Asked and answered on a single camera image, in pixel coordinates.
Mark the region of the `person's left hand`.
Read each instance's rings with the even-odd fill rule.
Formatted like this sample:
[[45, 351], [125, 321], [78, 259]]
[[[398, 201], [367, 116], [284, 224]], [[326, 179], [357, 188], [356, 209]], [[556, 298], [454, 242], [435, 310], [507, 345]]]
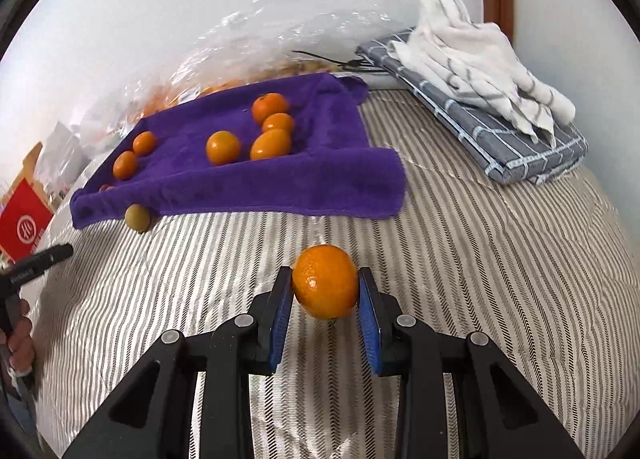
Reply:
[[28, 318], [30, 306], [26, 300], [20, 300], [21, 318], [14, 326], [12, 335], [7, 338], [1, 333], [1, 344], [9, 349], [9, 364], [16, 373], [27, 373], [35, 360], [35, 346], [32, 341], [32, 320]]

